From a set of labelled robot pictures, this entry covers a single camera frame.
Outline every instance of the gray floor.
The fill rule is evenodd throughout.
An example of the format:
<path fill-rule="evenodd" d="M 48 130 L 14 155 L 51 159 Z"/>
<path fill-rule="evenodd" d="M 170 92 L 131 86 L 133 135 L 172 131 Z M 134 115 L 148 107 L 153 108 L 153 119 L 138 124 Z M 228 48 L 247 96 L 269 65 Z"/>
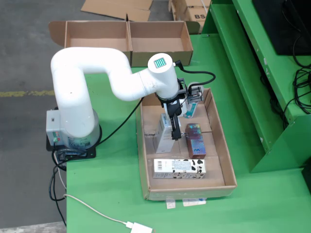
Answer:
<path fill-rule="evenodd" d="M 50 39 L 48 23 L 113 20 L 81 12 L 83 2 L 0 0 L 0 229 L 61 221 L 48 196 L 53 163 L 45 150 L 45 114 L 55 97 L 3 92 L 52 90 L 50 60 L 61 47 Z M 172 20 L 167 5 L 155 0 L 150 20 Z"/>

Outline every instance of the cardboard box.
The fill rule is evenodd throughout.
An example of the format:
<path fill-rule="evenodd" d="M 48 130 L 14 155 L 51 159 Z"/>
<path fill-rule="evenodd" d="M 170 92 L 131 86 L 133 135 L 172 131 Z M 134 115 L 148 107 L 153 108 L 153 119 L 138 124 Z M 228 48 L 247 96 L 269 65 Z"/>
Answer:
<path fill-rule="evenodd" d="M 204 102 L 198 104 L 191 119 L 180 118 L 181 131 L 188 123 L 201 125 L 206 175 L 203 179 L 154 179 L 154 159 L 188 159 L 186 139 L 176 141 L 171 153 L 156 154 L 150 134 L 156 131 L 158 118 L 164 109 L 155 95 L 146 96 L 136 110 L 139 171 L 143 196 L 147 200 L 215 198 L 232 193 L 237 187 L 234 170 L 216 104 L 210 89 L 204 91 Z"/>
<path fill-rule="evenodd" d="M 203 7 L 187 8 L 181 16 L 185 21 L 202 21 L 205 22 L 207 13 Z"/>
<path fill-rule="evenodd" d="M 122 51 L 131 62 L 131 38 L 126 21 L 54 21 L 52 40 L 64 47 L 99 47 Z"/>
<path fill-rule="evenodd" d="M 186 21 L 189 34 L 200 34 L 206 20 L 210 0 L 204 0 L 206 10 L 201 0 L 169 0 L 169 10 L 175 21 Z"/>
<path fill-rule="evenodd" d="M 148 21 L 152 0 L 86 0 L 81 11 L 131 21 Z"/>
<path fill-rule="evenodd" d="M 154 159 L 155 179 L 203 179 L 204 159 Z"/>
<path fill-rule="evenodd" d="M 164 52 L 173 61 L 190 64 L 192 43 L 185 22 L 129 22 L 132 41 L 132 66 L 146 67 L 156 53 Z"/>

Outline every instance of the green table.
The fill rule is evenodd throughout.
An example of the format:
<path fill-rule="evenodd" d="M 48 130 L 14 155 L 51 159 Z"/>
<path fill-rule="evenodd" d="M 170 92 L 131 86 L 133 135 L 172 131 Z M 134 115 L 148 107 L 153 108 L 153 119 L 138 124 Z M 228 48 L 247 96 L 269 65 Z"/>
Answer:
<path fill-rule="evenodd" d="M 189 70 L 214 72 L 211 87 L 236 172 L 238 187 L 230 197 L 206 205 L 166 209 L 163 201 L 142 197 L 138 169 L 135 116 L 107 142 L 97 157 L 68 164 L 67 193 L 122 221 L 150 226 L 157 233 L 291 233 L 309 232 L 311 195 L 299 169 L 250 174 L 264 149 L 218 34 L 191 36 L 194 54 Z M 177 70 L 186 82 L 205 75 Z M 111 92 L 105 75 L 87 76 L 93 108 L 103 138 L 119 126 L 137 102 L 123 102 Z M 68 233 L 124 232 L 130 229 L 105 219 L 68 198 Z"/>

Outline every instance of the white power adapter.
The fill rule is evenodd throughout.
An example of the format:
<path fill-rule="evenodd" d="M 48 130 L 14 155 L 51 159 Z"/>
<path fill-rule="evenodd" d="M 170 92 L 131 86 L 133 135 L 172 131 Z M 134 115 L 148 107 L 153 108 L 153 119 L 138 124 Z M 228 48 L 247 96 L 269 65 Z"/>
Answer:
<path fill-rule="evenodd" d="M 146 227 L 136 222 L 134 223 L 127 222 L 126 227 L 132 229 L 131 233 L 152 233 L 153 232 L 152 228 Z"/>

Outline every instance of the open cardboard tray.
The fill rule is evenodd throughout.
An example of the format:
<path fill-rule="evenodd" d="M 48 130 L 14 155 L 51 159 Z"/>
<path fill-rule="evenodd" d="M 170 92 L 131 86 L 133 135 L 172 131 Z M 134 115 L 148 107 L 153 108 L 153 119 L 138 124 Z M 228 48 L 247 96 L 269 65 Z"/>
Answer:
<path fill-rule="evenodd" d="M 193 48 L 185 22 L 54 21 L 52 40 L 64 48 L 99 47 L 122 51 L 132 67 L 146 67 L 156 53 L 164 52 L 184 66 Z"/>
<path fill-rule="evenodd" d="M 132 43 L 126 21 L 54 21 L 52 40 L 64 48 L 99 47 L 122 51 L 131 62 Z"/>
<path fill-rule="evenodd" d="M 191 61 L 193 47 L 183 21 L 129 22 L 132 41 L 132 67 L 146 67 L 149 59 L 160 52 L 184 66 Z"/>
<path fill-rule="evenodd" d="M 188 123 L 200 123 L 207 155 L 206 175 L 203 179 L 154 179 L 153 160 L 189 159 L 186 138 L 175 141 L 171 153 L 155 154 L 153 134 L 160 114 L 164 113 L 155 95 L 145 97 L 136 111 L 136 127 L 140 179 L 146 200 L 180 200 L 183 198 L 215 198 L 232 193 L 237 187 L 234 170 L 223 128 L 210 89 L 204 90 L 204 101 L 198 104 L 195 116 L 180 118 L 181 131 Z"/>

